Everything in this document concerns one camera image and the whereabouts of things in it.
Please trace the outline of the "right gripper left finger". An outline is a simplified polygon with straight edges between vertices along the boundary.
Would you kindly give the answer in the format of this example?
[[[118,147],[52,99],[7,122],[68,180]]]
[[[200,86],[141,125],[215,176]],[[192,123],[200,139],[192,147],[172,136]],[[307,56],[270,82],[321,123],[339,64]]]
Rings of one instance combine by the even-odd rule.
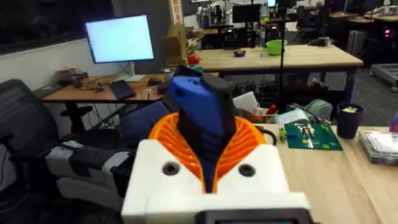
[[[193,215],[204,209],[201,167],[177,121],[178,113],[164,116],[139,143],[122,215]]]

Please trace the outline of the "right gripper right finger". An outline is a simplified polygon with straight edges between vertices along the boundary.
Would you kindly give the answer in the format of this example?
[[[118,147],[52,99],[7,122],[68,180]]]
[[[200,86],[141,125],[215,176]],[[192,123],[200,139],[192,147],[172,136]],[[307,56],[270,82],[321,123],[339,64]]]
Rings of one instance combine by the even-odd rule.
[[[276,146],[266,143],[257,126],[236,117],[236,132],[215,167],[215,194],[263,194],[290,191]]]

